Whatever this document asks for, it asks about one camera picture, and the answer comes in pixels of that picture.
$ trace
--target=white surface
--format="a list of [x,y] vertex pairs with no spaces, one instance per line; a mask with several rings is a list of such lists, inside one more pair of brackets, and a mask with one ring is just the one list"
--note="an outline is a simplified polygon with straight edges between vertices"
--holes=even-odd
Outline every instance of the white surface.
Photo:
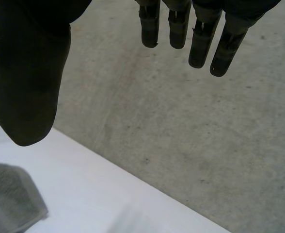
[[28,233],[228,233],[56,130],[22,148],[0,128],[0,163],[26,169],[48,206]]

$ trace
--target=concrete surface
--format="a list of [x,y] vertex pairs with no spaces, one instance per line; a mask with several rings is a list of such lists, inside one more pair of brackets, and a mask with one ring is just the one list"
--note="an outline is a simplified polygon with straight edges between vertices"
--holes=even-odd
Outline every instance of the concrete surface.
[[140,39],[133,0],[94,0],[72,24],[55,127],[233,233],[285,233],[285,0],[253,26],[228,73]]

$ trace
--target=glove finger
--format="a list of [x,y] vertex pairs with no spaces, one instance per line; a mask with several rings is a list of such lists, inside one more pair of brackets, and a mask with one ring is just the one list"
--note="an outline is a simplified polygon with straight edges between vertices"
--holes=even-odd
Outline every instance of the glove finger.
[[158,45],[160,0],[136,0],[140,5],[142,43],[148,48]]
[[191,0],[163,0],[169,7],[170,44],[175,49],[182,49],[186,43]]
[[225,26],[210,65],[210,73],[212,75],[221,77],[227,72],[248,29],[260,18],[261,16],[254,20],[245,20],[226,13]]
[[193,68],[201,68],[205,64],[222,9],[205,8],[198,4],[193,4],[193,6],[196,14],[196,23],[193,28],[189,65]]
[[0,1],[0,125],[18,145],[50,131],[69,47],[69,24],[52,35],[20,3]]

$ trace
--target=gray concrete floor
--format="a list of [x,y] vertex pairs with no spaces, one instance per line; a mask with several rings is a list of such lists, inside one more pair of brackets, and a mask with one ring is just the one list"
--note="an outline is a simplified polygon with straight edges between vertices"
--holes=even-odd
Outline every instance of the gray concrete floor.
[[72,24],[55,127],[233,233],[285,233],[285,0],[253,26],[228,73],[140,39],[133,0],[94,0]]

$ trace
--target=gray cloth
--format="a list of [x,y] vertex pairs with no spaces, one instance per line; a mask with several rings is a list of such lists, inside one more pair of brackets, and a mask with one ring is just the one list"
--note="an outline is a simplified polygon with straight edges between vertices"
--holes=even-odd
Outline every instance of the gray cloth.
[[0,233],[23,233],[47,213],[29,174],[0,164]]

